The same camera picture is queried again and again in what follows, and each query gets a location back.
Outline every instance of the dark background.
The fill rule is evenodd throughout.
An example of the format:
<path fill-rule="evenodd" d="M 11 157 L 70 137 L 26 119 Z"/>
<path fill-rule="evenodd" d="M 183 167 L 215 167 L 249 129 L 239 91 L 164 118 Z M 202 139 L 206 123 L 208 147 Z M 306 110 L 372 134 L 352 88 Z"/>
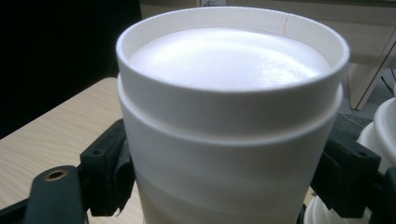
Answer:
<path fill-rule="evenodd" d="M 105 77 L 138 0 L 0 3 L 0 139 Z"/>

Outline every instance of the seam on cup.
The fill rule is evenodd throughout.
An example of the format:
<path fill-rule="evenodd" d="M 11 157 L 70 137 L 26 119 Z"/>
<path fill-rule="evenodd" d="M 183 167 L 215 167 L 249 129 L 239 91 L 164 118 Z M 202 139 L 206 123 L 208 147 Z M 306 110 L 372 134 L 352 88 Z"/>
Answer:
<path fill-rule="evenodd" d="M 343 90 L 341 84 L 338 86 L 338 90 L 336 92 L 335 97 L 333 98 L 332 104 L 329 106 L 328 110 L 325 110 L 323 114 L 316 116 L 310 122 L 304 123 L 303 125 L 293 127 L 290 130 L 286 130 L 281 133 L 273 133 L 273 134 L 257 134 L 251 137 L 241 137 L 238 139 L 218 136 L 218 135 L 204 135 L 200 133 L 195 133 L 187 130 L 178 130 L 172 126 L 164 124 L 163 122 L 159 122 L 158 120 L 145 115 L 138 108 L 134 106 L 129 97 L 125 94 L 124 89 L 121 83 L 121 77 L 119 76 L 118 80 L 118 91 L 121 103 L 127 110 L 135 116 L 136 119 L 140 120 L 140 122 L 148 125 L 150 128 L 157 130 L 158 132 L 165 133 L 168 135 L 172 135 L 176 138 L 185 139 L 187 141 L 192 142 L 201 142 L 212 145 L 271 145 L 274 143 L 282 142 L 285 140 L 290 140 L 294 138 L 298 138 L 304 133 L 311 133 L 318 127 L 322 126 L 324 123 L 331 121 L 335 118 L 336 112 L 342 103 Z"/>

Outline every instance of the white cup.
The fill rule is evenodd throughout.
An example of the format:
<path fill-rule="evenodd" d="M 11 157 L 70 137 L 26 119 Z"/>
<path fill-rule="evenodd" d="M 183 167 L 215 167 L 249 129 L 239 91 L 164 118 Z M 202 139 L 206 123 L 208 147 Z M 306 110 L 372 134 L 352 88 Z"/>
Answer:
<path fill-rule="evenodd" d="M 266 76 L 251 76 L 251 64 L 265 65 L 275 78 L 285 68 L 292 76 L 301 73 L 290 70 L 294 65 L 283 56 L 263 61 L 265 50 L 255 59 L 262 38 L 273 41 L 262 42 L 266 47 L 277 44 L 270 60 L 283 53 L 302 65 L 316 62 L 295 50 L 298 44 L 314 49 L 328 66 L 312 77 L 255 85 Z M 196 45 L 183 45 L 186 39 Z M 157 45 L 137 55 L 151 43 Z M 193 50 L 185 53 L 179 43 Z M 205 49 L 206 43 L 213 47 Z M 224 48 L 226 53 L 216 52 Z M 201 55 L 201 49 L 215 52 Z M 342 101 L 339 83 L 349 49 L 339 34 L 279 11 L 201 7 L 131 26 L 120 36 L 117 54 L 120 102 L 147 224 L 295 222 Z M 198 63 L 213 55 L 228 61 Z M 174 67 L 163 69 L 169 63 Z M 271 71 L 278 73 L 268 74 L 275 65 Z M 256 79 L 250 86 L 245 77 Z"/>

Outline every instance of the wooden table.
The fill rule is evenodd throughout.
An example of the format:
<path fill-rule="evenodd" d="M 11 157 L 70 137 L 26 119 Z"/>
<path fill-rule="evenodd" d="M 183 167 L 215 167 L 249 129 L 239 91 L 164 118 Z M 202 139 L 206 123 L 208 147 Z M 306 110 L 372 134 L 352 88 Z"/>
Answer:
<path fill-rule="evenodd" d="M 42 172 L 60 165 L 78 166 L 79 154 L 120 118 L 117 80 L 106 78 L 1 139 L 0 209 L 28 198 L 33 179 Z M 91 224 L 142 224 L 137 186 L 119 216 L 88 214 Z"/>

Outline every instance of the metal screw hole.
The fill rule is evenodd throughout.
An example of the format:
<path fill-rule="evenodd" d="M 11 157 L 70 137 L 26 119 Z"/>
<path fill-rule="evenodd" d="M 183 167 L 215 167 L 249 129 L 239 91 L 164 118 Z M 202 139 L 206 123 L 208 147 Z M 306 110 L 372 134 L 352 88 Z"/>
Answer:
<path fill-rule="evenodd" d="M 64 178 L 67 175 L 66 170 L 56 170 L 52 171 L 51 173 L 47 174 L 44 178 L 46 181 L 55 181 Z"/>

